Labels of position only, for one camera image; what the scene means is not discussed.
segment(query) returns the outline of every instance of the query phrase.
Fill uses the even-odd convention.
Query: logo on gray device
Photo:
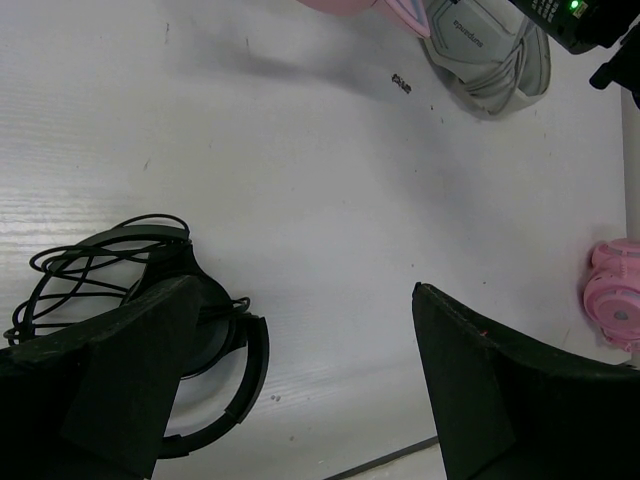
[[[462,25],[459,21],[454,20],[453,24],[455,25],[456,30],[460,30],[469,40],[475,43],[478,47],[480,48],[484,47],[484,43],[482,43],[482,41],[479,38],[476,38],[475,34],[467,30],[464,27],[464,25]]]

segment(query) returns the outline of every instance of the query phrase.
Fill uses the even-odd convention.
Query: pink plastic object
[[[429,22],[422,0],[298,0],[308,7],[333,15],[356,15],[373,8],[395,25],[419,37],[428,37]]]
[[[598,245],[584,290],[587,315],[607,341],[627,352],[640,351],[640,243],[628,239]]]

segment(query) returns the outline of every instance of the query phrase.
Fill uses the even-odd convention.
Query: black speck
[[[411,90],[413,90],[411,88],[411,85],[409,85],[407,82],[405,82],[404,79],[400,75],[398,75],[397,73],[394,73],[391,76],[391,81],[393,83],[395,83],[396,85],[398,85],[404,91],[404,93],[406,93],[407,95],[409,95],[411,93]]]

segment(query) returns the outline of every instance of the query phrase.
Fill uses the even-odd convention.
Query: table surface
[[[31,292],[39,250],[137,214],[186,219],[203,268],[267,317],[272,359],[245,423],[161,462],[158,480],[317,480],[433,436],[417,281],[622,361],[577,288],[592,244],[625,233],[620,92],[588,85],[607,52],[552,53],[548,96],[485,122],[373,12],[9,2],[0,327]]]

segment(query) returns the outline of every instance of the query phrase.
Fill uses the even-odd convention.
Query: black headphones
[[[164,219],[174,221],[182,228],[137,224],[143,220]],[[225,289],[208,276],[196,262],[193,245],[189,239],[189,227],[181,219],[162,214],[144,215],[120,223],[110,230],[98,233],[70,247],[59,247],[34,256],[29,265],[43,273],[29,300],[23,302],[13,315],[13,328],[4,336],[11,345],[36,338],[38,329],[64,328],[72,323],[36,324],[41,318],[72,298],[110,296],[121,299],[121,305],[135,301],[151,286],[170,278],[184,275],[200,280],[202,307],[200,309],[196,335],[183,379],[199,375],[224,358],[228,353],[247,347],[247,364],[240,387],[224,414],[207,427],[190,435],[165,437],[160,458],[176,458],[189,455],[228,433],[249,414],[264,385],[269,364],[269,333],[264,318],[248,312],[250,300],[232,300]],[[144,242],[142,248],[110,250],[108,247],[125,242]],[[94,264],[97,258],[108,258]],[[70,269],[79,261],[81,268]],[[99,268],[121,261],[146,264],[145,271],[131,288],[100,282],[88,278],[88,274]],[[52,278],[74,282],[66,294],[43,295]],[[103,292],[80,292],[84,284],[105,289]],[[54,305],[36,313],[40,300],[58,300]]]

